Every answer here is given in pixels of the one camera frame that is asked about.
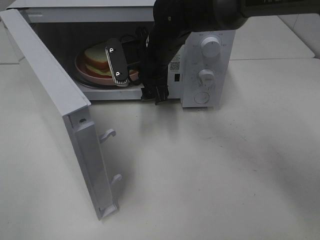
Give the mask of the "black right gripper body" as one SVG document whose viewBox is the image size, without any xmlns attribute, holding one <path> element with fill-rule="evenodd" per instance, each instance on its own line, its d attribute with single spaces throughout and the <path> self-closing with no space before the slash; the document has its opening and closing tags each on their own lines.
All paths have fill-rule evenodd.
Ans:
<svg viewBox="0 0 320 240">
<path fill-rule="evenodd" d="M 168 73 L 152 73 L 156 64 L 147 57 L 149 43 L 149 31 L 147 27 L 136 27 L 134 34 L 122 36 L 122 48 L 124 50 L 127 68 L 138 71 L 138 79 L 142 88 L 156 88 L 167 86 Z"/>
</svg>

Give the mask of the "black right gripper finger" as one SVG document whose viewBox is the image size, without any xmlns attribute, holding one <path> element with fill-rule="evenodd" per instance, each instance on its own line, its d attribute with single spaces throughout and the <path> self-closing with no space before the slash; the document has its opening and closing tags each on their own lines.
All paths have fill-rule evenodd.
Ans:
<svg viewBox="0 0 320 240">
<path fill-rule="evenodd" d="M 155 88 L 155 104 L 160 105 L 168 100 L 169 90 L 167 86 L 157 86 Z"/>
<path fill-rule="evenodd" d="M 156 88 L 155 87 L 143 87 L 141 88 L 141 100 L 142 101 L 153 101 L 156 100 Z"/>
</svg>

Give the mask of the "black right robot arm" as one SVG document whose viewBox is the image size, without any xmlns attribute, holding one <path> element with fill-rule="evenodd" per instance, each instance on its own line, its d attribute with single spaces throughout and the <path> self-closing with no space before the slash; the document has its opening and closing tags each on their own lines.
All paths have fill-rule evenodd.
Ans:
<svg viewBox="0 0 320 240">
<path fill-rule="evenodd" d="M 237 30 L 250 17 L 319 14 L 318 0 L 157 0 L 151 30 L 135 30 L 141 99 L 168 99 L 168 64 L 191 33 Z"/>
</svg>

